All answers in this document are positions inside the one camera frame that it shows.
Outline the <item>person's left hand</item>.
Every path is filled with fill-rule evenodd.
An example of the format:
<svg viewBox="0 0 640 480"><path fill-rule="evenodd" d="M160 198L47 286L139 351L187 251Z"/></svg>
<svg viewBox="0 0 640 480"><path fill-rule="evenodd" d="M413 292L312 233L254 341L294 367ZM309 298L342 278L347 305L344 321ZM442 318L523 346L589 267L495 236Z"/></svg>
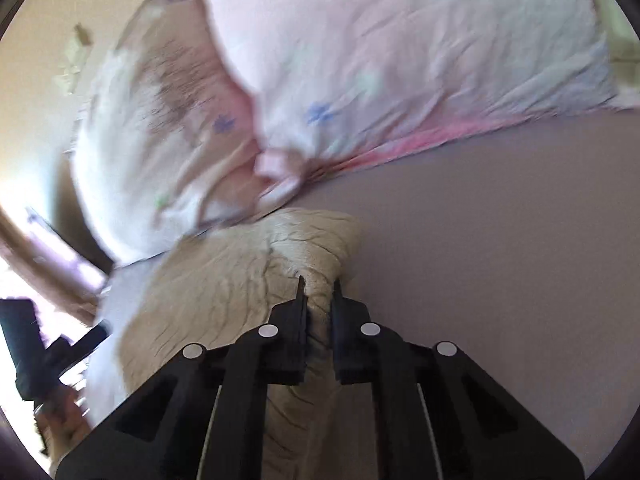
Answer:
<svg viewBox="0 0 640 480"><path fill-rule="evenodd" d="M51 466L57 465L91 432L77 400L76 389L60 385L51 399L35 409L36 425L43 437Z"/></svg>

